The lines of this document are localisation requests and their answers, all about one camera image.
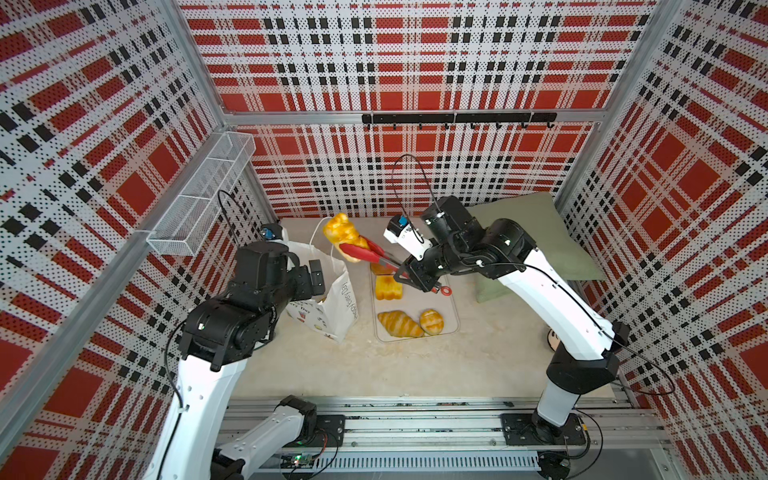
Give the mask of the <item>beige plastic tray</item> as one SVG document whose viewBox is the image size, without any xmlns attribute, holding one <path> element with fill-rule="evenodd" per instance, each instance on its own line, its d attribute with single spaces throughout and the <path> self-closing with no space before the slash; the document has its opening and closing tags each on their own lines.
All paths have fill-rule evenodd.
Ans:
<svg viewBox="0 0 768 480">
<path fill-rule="evenodd" d="M 377 275 L 371 272 L 372 280 L 372 292 L 373 292 L 373 325 L 374 334 L 378 340 L 384 343 L 391 343 L 396 341 L 404 341 L 411 339 L 425 339 L 428 337 L 435 337 L 439 335 L 447 335 L 455 333 L 459 330 L 460 321 L 455 308 L 452 289 L 449 285 L 443 284 L 435 293 L 422 292 L 419 289 L 413 288 L 408 285 L 403 285 L 403 298 L 400 300 L 384 300 L 380 301 L 375 298 L 374 286 Z M 377 320 L 377 315 L 382 312 L 401 310 L 408 314 L 414 321 L 419 324 L 420 314 L 427 309 L 434 309 L 438 311 L 445 320 L 445 327 L 441 334 L 430 336 L 424 334 L 420 338 L 395 338 L 390 336 L 383 326 Z"/>
</svg>

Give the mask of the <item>white paper gift bag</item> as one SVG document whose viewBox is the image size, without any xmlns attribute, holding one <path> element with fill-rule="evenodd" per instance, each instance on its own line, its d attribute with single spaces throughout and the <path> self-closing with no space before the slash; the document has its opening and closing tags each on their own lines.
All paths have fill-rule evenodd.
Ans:
<svg viewBox="0 0 768 480">
<path fill-rule="evenodd" d="M 298 256 L 302 265 L 318 260 L 322 267 L 325 292 L 309 300 L 292 301 L 285 313 L 316 333 L 342 343 L 349 328 L 358 320 L 358 307 L 347 264 L 333 253 L 313 245 L 314 231 L 309 243 L 280 240 Z"/>
</svg>

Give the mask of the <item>yellow square toast bread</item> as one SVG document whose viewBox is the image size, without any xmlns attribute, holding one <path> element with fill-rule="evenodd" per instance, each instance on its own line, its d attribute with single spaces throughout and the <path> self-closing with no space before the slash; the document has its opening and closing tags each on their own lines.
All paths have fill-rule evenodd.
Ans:
<svg viewBox="0 0 768 480">
<path fill-rule="evenodd" d="M 392 275 L 379 275 L 375 280 L 374 295 L 380 301 L 400 300 L 403 298 L 403 285 Z"/>
</svg>

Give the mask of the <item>red silicone metal tongs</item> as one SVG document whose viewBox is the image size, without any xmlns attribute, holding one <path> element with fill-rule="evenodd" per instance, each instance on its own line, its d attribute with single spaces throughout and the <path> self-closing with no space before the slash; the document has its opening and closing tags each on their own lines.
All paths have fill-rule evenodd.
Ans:
<svg viewBox="0 0 768 480">
<path fill-rule="evenodd" d="M 400 270 L 402 269 L 402 263 L 400 261 L 391 258 L 390 255 L 375 242 L 367 240 L 367 244 L 368 247 L 364 248 L 350 243 L 340 243 L 339 248 L 344 254 L 352 258 L 388 268 L 392 271 L 396 282 L 421 290 L 421 286 L 415 283 L 407 273 L 400 273 Z"/>
</svg>

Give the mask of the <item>twisted braided yellow bread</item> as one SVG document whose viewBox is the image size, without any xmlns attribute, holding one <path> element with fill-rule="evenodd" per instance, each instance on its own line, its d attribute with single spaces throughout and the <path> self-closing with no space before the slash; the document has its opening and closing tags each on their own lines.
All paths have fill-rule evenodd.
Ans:
<svg viewBox="0 0 768 480">
<path fill-rule="evenodd" d="M 367 240 L 359 234 L 345 213 L 338 213 L 332 217 L 323 227 L 323 233 L 327 240 L 349 262 L 360 262 L 360 259 L 344 253 L 340 248 L 342 244 L 358 246 L 365 250 L 370 249 Z"/>
</svg>

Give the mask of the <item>striped croissant bread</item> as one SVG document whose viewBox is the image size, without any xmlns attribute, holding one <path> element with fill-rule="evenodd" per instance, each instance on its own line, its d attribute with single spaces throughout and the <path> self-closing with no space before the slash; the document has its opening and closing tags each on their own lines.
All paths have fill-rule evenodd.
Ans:
<svg viewBox="0 0 768 480">
<path fill-rule="evenodd" d="M 420 338 L 425 334 L 421 326 L 401 310 L 379 313 L 377 320 L 395 338 Z"/>
</svg>

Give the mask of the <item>green cushion pillow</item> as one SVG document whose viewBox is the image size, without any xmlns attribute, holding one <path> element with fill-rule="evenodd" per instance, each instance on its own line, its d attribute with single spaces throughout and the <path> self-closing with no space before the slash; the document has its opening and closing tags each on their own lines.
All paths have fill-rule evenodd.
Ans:
<svg viewBox="0 0 768 480">
<path fill-rule="evenodd" d="M 605 280 L 597 262 L 571 238 L 549 193 L 504 198 L 468 208 L 483 227 L 507 218 L 519 224 L 565 281 Z"/>
</svg>

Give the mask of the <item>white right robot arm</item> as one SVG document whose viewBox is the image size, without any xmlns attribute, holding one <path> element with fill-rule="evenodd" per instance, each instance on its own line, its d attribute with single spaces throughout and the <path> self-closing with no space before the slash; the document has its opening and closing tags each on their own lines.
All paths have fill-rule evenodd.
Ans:
<svg viewBox="0 0 768 480">
<path fill-rule="evenodd" d="M 531 424 L 560 435 L 583 395 L 616 380 L 616 354 L 626 346 L 628 326 L 608 321 L 579 298 L 514 220 L 483 226 L 454 196 L 436 200 L 421 219 L 429 238 L 404 215 L 389 221 L 386 238 L 409 254 L 396 280 L 430 292 L 444 276 L 478 273 L 524 300 L 560 340 Z"/>
</svg>

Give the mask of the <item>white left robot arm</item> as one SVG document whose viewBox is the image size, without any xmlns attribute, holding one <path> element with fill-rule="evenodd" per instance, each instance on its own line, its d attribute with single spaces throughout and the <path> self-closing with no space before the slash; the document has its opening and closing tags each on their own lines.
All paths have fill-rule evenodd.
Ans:
<svg viewBox="0 0 768 480">
<path fill-rule="evenodd" d="M 322 264 L 301 262 L 282 241 L 238 249 L 233 279 L 174 329 L 180 358 L 147 479 L 247 479 L 291 443 L 316 435 L 315 404 L 289 395 L 244 436 L 216 444 L 229 401 L 254 351 L 274 337 L 289 303 L 325 291 Z"/>
</svg>

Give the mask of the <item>round scored bread roll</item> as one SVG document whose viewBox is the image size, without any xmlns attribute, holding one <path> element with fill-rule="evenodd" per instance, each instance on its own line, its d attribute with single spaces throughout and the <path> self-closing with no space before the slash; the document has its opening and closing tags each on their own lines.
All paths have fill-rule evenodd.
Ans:
<svg viewBox="0 0 768 480">
<path fill-rule="evenodd" d="M 443 332 L 445 327 L 445 320 L 438 311 L 434 309 L 427 309 L 420 314 L 419 324 L 426 334 L 435 336 Z"/>
</svg>

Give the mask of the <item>round brown bun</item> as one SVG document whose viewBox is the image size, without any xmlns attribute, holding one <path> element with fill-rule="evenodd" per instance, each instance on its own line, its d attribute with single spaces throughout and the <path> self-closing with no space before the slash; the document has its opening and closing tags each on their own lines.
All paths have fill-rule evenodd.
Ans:
<svg viewBox="0 0 768 480">
<path fill-rule="evenodd" d="M 397 271 L 396 267 L 391 267 L 390 265 L 381 265 L 381 264 L 378 264 L 378 263 L 376 263 L 376 264 L 370 263 L 369 266 L 370 266 L 371 272 L 373 274 L 377 275 L 377 276 L 393 275 Z"/>
</svg>

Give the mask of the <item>small plush doll toy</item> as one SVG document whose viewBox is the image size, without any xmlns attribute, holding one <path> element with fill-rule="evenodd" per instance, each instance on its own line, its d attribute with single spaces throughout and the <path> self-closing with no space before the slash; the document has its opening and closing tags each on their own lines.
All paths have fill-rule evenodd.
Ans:
<svg viewBox="0 0 768 480">
<path fill-rule="evenodd" d="M 558 335 L 550 329 L 546 335 L 547 344 L 552 351 L 556 351 L 561 341 Z"/>
</svg>

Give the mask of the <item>green circuit board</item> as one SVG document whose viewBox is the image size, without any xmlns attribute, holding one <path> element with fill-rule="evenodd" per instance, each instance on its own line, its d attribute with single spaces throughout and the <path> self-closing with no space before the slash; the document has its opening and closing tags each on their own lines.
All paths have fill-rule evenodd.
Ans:
<svg viewBox="0 0 768 480">
<path fill-rule="evenodd" d="M 283 455 L 280 459 L 280 468 L 287 470 L 311 468 L 314 461 L 315 457 L 311 454 Z"/>
</svg>

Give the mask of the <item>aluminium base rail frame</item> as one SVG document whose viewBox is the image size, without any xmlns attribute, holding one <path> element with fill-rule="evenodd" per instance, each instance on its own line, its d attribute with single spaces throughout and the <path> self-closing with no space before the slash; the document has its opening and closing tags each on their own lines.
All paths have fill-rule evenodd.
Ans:
<svg viewBox="0 0 768 480">
<path fill-rule="evenodd" d="M 257 479 L 683 479 L 658 416 L 626 400 L 584 398 L 560 435 L 531 424 L 520 398 L 317 398 L 321 433 L 289 446 Z M 281 469 L 311 454 L 311 468 Z"/>
</svg>

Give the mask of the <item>black wall hook rail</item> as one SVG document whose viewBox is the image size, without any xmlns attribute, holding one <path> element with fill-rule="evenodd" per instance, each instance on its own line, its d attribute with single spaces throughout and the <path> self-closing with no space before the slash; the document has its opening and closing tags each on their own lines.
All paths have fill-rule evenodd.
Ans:
<svg viewBox="0 0 768 480">
<path fill-rule="evenodd" d="M 556 112 L 508 112 L 508 113 L 376 113 L 362 114 L 364 125 L 453 125 L 453 124 L 520 124 L 543 123 L 550 126 L 557 120 Z"/>
</svg>

